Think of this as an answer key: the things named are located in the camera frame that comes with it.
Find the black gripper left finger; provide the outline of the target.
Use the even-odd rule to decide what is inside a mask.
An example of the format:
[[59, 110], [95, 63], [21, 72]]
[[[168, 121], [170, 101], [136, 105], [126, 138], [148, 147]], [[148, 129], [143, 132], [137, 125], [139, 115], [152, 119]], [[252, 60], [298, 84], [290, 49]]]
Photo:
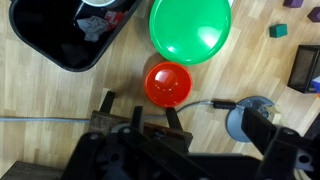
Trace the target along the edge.
[[132, 127], [85, 133], [61, 180], [213, 180], [214, 176], [167, 144]]

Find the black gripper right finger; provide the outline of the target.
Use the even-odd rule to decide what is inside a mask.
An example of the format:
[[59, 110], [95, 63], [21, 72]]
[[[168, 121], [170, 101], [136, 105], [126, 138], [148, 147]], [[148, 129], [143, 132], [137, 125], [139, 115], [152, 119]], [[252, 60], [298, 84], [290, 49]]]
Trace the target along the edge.
[[262, 124], [254, 127], [249, 137], [263, 155], [256, 172], [258, 180], [293, 180], [295, 169], [320, 180], [319, 135], [309, 139], [288, 127]]

